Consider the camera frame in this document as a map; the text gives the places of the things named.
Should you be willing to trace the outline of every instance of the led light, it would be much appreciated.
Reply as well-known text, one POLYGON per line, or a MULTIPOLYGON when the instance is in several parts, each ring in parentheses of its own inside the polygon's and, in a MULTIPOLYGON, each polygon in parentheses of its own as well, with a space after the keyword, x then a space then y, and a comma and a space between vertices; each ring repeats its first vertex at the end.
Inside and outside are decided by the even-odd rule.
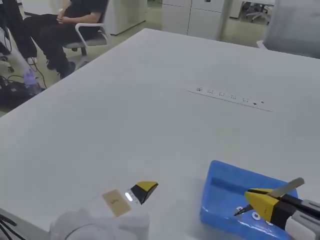
POLYGON ((129 194, 128 192, 126 192, 124 195, 126 196, 126 198, 127 198, 130 202, 133 201, 132 197, 130 196, 130 194, 129 194))

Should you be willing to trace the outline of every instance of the blue object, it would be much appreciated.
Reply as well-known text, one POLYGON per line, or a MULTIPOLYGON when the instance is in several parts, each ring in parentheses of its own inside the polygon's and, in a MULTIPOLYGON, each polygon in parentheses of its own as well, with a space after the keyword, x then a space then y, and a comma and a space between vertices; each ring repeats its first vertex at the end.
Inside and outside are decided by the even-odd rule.
MULTIPOLYGON (((244 194, 250 188, 276 189, 286 182, 244 170, 221 161, 212 161, 205 181, 200 219, 204 224, 240 236, 246 240, 289 240, 289 235, 262 217, 255 220, 249 211, 234 216, 237 207, 248 202, 244 194)), ((298 197, 297 190, 289 193, 298 197)))

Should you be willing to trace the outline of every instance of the table surface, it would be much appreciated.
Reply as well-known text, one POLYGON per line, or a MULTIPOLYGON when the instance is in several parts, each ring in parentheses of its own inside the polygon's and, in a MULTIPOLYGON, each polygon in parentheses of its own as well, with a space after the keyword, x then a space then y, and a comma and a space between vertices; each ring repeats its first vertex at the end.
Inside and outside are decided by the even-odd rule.
POLYGON ((198 214, 211 160, 303 177, 299 195, 320 202, 319 68, 317 59, 144 29, 0 118, 0 207, 49 230, 107 190, 155 180, 150 239, 205 239, 198 214), (273 111, 186 90, 195 84, 273 111))

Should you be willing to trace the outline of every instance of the black shirt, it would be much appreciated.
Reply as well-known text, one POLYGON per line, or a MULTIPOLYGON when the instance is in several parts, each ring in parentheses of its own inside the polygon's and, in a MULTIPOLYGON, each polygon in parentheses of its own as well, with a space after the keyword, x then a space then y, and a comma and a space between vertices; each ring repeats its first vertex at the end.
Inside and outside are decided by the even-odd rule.
POLYGON ((71 5, 65 10, 68 18, 80 18, 91 13, 101 13, 99 23, 103 21, 108 0, 70 0, 71 5))

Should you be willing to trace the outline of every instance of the hand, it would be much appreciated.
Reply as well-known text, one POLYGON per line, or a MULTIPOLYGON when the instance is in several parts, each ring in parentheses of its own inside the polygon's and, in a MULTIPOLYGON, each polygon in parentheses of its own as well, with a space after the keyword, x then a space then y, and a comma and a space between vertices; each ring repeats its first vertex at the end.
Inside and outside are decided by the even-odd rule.
POLYGON ((62 17, 63 17, 64 15, 65 15, 65 12, 64 12, 64 11, 59 12, 58 17, 56 18, 56 20, 57 20, 58 22, 62 21, 62 17))
POLYGON ((70 23, 70 17, 67 16, 62 16, 61 18, 59 18, 59 16, 57 17, 57 21, 59 24, 65 24, 65 23, 70 23))

